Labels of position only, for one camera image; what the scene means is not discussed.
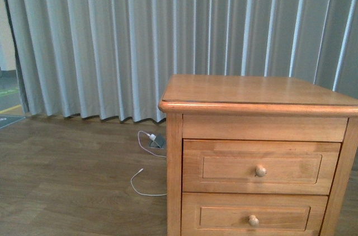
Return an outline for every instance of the curtain fold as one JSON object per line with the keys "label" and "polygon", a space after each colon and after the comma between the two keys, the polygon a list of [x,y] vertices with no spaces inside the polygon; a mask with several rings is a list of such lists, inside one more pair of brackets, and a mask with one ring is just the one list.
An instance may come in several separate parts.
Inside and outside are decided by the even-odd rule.
{"label": "curtain fold", "polygon": [[358,98],[357,0],[8,3],[31,114],[160,121],[173,73],[297,77]]}

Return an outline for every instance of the drawer front panel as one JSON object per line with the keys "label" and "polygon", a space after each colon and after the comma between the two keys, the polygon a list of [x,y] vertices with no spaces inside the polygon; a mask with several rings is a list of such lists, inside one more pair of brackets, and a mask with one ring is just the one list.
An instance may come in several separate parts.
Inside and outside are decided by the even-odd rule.
{"label": "drawer front panel", "polygon": [[318,235],[326,203],[326,196],[183,193],[182,235]]}
{"label": "drawer front panel", "polygon": [[341,142],[347,119],[184,115],[183,138]]}
{"label": "drawer front panel", "polygon": [[184,140],[183,191],[328,195],[340,146]]}

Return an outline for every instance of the baseboard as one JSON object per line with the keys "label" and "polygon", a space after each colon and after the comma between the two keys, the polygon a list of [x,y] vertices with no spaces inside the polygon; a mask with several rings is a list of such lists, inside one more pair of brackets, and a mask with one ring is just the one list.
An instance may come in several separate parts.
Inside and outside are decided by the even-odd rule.
{"label": "baseboard", "polygon": [[16,70],[8,70],[0,72],[2,78],[12,78],[16,77]]}

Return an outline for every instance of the charging cable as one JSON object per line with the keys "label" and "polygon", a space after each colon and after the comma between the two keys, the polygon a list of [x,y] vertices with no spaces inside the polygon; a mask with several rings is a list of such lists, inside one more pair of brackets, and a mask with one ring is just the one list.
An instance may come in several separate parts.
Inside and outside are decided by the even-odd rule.
{"label": "charging cable", "polygon": [[[138,144],[139,144],[139,146],[140,146],[143,150],[145,150],[146,152],[148,152],[148,153],[150,153],[151,155],[154,155],[154,156],[156,156],[156,157],[161,157],[161,158],[166,158],[166,157],[167,157],[167,156],[163,156],[163,155],[157,155],[157,154],[155,154],[155,153],[149,151],[148,149],[145,149],[145,148],[142,146],[142,144],[140,143],[140,139],[139,139],[139,134],[140,134],[140,133],[145,134],[147,137],[149,137],[149,139],[150,139],[151,141],[155,142],[157,145],[158,145],[158,143],[156,142],[156,136],[155,136],[154,134],[148,134],[148,133],[146,133],[145,131],[139,131],[138,134],[137,134]],[[139,170],[135,175],[133,175],[132,178],[130,179],[130,184],[132,185],[133,190],[134,190],[136,193],[138,193],[139,195],[143,195],[143,196],[154,196],[154,197],[157,197],[157,196],[166,196],[166,195],[167,195],[166,193],[165,193],[165,194],[146,194],[146,193],[141,193],[141,192],[139,192],[138,190],[135,189],[135,187],[134,187],[134,185],[133,185],[133,179],[134,179],[134,177],[136,177],[136,176],[137,176],[140,172],[142,172],[142,171],[143,171],[143,168],[140,169],[140,170]]]}
{"label": "charging cable", "polygon": [[137,135],[137,137],[138,137],[138,144],[140,145],[140,147],[141,147],[142,149],[144,149],[146,152],[149,152],[151,155],[154,155],[154,156],[156,156],[156,157],[162,157],[162,158],[166,158],[166,157],[167,157],[167,156],[163,156],[163,155],[157,155],[157,154],[155,154],[155,153],[149,151],[148,149],[145,149],[145,148],[142,146],[142,144],[140,143],[140,139],[139,139],[139,134],[140,134],[140,133],[145,134],[147,137],[149,137],[149,139],[150,139],[151,141],[155,142],[157,145],[158,145],[158,143],[156,142],[156,136],[155,136],[154,134],[147,134],[145,131],[139,131],[139,132],[138,132],[138,135]]}
{"label": "charging cable", "polygon": [[132,178],[130,179],[130,184],[132,185],[132,188],[134,189],[134,191],[135,191],[136,193],[138,193],[139,195],[143,195],[143,196],[154,196],[154,197],[157,197],[157,196],[166,196],[166,195],[167,195],[166,193],[165,193],[165,194],[145,194],[145,193],[141,193],[141,192],[139,192],[138,190],[135,189],[135,187],[134,187],[134,185],[133,185],[133,178],[136,177],[136,176],[137,176],[140,172],[142,172],[142,171],[143,171],[143,168],[140,169],[140,170],[138,171],[138,173],[136,173],[135,175],[133,175]]}

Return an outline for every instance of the nightstand top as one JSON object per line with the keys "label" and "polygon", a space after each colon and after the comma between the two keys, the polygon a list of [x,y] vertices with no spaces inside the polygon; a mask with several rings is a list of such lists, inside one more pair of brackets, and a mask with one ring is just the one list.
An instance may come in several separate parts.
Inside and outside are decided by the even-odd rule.
{"label": "nightstand top", "polygon": [[230,112],[325,115],[329,111],[329,115],[358,116],[357,99],[286,77],[175,74],[159,103],[164,112],[204,107],[218,112],[230,108]]}

